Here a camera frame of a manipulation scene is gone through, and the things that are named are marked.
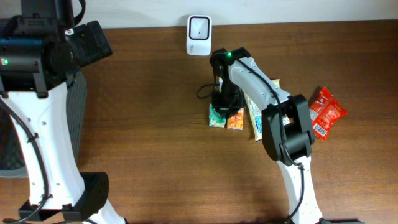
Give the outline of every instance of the table surface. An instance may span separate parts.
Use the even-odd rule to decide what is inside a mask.
[[[131,223],[283,219],[277,164],[244,129],[208,127],[209,57],[185,51],[185,27],[105,30],[113,56],[83,69],[88,83],[78,167],[105,171],[109,199]],[[326,219],[398,223],[398,21],[215,26],[213,50],[247,48],[292,95],[327,86],[348,110],[312,147]],[[0,218],[17,217],[27,179],[0,180]],[[60,216],[51,219],[59,220]]]

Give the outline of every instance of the white wall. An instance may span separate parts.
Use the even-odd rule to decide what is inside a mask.
[[[73,0],[75,14],[80,11]],[[20,13],[18,0],[0,0],[0,17]],[[187,15],[219,24],[398,19],[398,0],[87,0],[83,22],[103,27],[185,26]]]

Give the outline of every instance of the red packet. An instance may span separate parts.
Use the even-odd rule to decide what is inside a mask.
[[[312,128],[316,137],[326,141],[333,124],[347,114],[331,93],[323,87],[317,100],[310,106]]]

